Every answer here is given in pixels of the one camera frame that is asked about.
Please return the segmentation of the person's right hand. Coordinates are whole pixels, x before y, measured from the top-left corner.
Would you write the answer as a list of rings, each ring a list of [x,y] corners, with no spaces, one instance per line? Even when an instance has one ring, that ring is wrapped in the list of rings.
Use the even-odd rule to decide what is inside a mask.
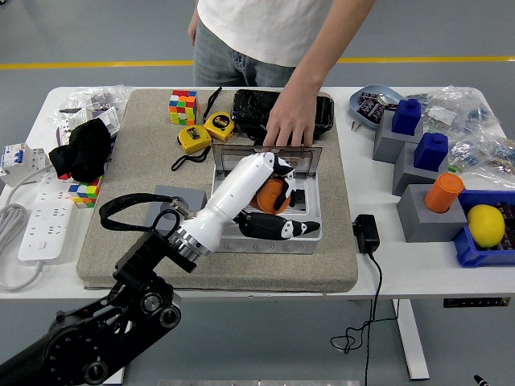
[[[199,22],[200,22],[200,18],[198,15],[198,10],[197,10],[197,8],[195,8],[192,13],[192,18],[190,20],[190,23],[189,23],[188,29],[187,29],[188,38],[189,38],[192,46],[194,46],[196,43],[196,33],[197,33],[197,28],[198,28]]]

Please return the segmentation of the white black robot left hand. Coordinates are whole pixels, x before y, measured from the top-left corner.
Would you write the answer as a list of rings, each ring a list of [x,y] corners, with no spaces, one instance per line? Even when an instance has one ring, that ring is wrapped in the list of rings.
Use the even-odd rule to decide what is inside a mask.
[[[243,157],[170,238],[190,261],[214,252],[312,254],[322,238],[316,179],[272,152]]]

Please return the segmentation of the person's left hand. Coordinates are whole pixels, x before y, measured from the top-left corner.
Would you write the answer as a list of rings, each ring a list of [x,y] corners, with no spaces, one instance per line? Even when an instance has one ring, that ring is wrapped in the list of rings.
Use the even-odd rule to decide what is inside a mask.
[[[312,147],[316,104],[277,101],[266,125],[263,146]]]

